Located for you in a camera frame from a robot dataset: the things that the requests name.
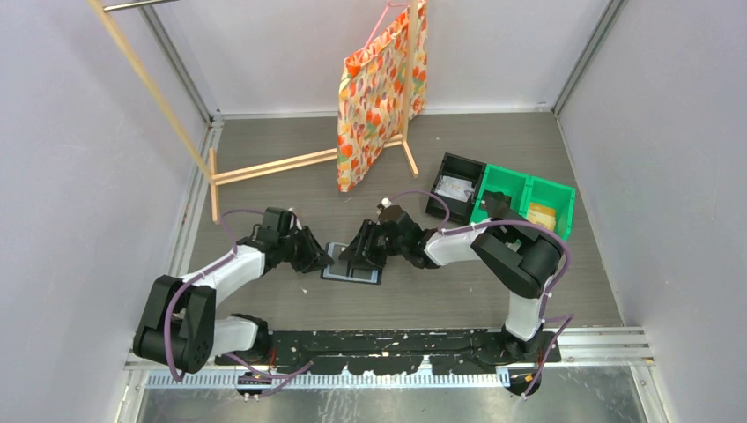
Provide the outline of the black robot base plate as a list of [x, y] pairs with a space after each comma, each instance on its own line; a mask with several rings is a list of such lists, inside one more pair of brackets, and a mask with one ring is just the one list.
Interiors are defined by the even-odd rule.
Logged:
[[282, 374], [311, 363], [313, 375], [412, 375], [424, 364], [434, 375], [481, 375], [514, 363], [561, 361], [558, 348], [550, 347], [552, 337], [542, 332], [529, 353], [500, 330], [277, 330], [235, 355], [252, 366], [271, 364]]

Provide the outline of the dark credit card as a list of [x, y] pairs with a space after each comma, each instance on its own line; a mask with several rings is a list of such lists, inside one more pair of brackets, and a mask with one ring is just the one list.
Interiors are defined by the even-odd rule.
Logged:
[[479, 200], [478, 209], [486, 212], [489, 217], [494, 217], [503, 209], [509, 208], [512, 198], [502, 191], [484, 191]]

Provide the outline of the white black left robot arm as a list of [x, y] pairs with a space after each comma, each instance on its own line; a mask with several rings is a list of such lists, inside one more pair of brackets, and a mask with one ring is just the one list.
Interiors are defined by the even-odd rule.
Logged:
[[269, 207], [261, 215], [250, 235], [233, 239], [216, 261], [186, 275], [154, 280], [133, 338], [138, 358], [167, 366], [181, 380], [215, 357], [240, 358], [250, 365], [270, 357], [267, 322], [241, 313], [219, 319], [218, 305], [280, 264], [307, 274], [334, 261], [294, 211]]

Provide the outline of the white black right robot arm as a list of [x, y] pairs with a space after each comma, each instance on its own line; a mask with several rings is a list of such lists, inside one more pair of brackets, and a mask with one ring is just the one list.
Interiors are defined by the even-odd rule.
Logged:
[[419, 269], [479, 261], [509, 292], [508, 315], [499, 341], [508, 358], [525, 361], [540, 347], [547, 297], [567, 271], [566, 242], [505, 207], [473, 225], [424, 229], [400, 206], [365, 220], [340, 257], [356, 268], [381, 270], [391, 256]]

